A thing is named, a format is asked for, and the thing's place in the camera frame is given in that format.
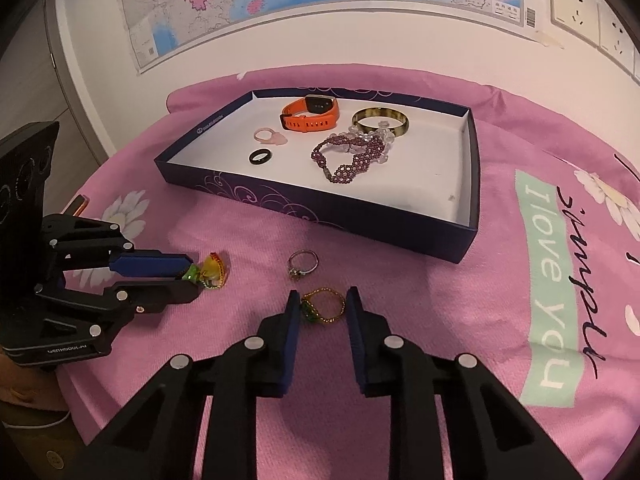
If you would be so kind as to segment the left hand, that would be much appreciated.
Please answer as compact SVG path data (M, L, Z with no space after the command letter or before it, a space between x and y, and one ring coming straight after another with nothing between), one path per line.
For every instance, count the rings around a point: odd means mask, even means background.
M65 412L67 404L54 370L21 367L0 356L0 388L3 402L33 410Z

